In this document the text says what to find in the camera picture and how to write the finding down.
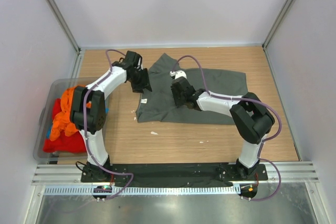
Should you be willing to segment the grey t shirt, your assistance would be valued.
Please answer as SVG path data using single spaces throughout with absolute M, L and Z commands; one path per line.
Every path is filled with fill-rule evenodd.
M 136 111 L 137 121 L 187 124 L 233 125 L 233 119 L 211 111 L 196 111 L 186 106 L 176 107 L 171 92 L 172 78 L 169 73 L 177 60 L 163 54 L 148 70 L 152 91 L 144 90 Z M 210 91 L 225 95 L 247 93 L 246 74 L 243 72 L 204 69 Z

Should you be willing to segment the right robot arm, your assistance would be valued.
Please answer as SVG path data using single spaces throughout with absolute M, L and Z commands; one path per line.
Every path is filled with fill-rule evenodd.
M 233 96 L 195 90 L 185 77 L 174 78 L 171 91 L 176 106 L 186 106 L 198 111 L 210 111 L 229 116 L 243 138 L 243 147 L 236 161 L 238 177 L 248 180 L 255 175 L 259 163 L 258 153 L 262 140 L 275 123 L 265 105 L 251 92 Z

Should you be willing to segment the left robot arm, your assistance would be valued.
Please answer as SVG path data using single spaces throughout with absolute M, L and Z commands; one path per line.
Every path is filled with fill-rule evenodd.
M 93 168 L 93 176 L 100 182 L 106 182 L 113 173 L 102 132 L 106 122 L 106 98 L 126 82 L 131 83 L 134 93 L 152 91 L 148 70 L 143 68 L 142 61 L 140 54 L 127 51 L 118 61 L 108 59 L 108 70 L 96 81 L 74 89 L 70 121 L 83 137 L 87 166 Z

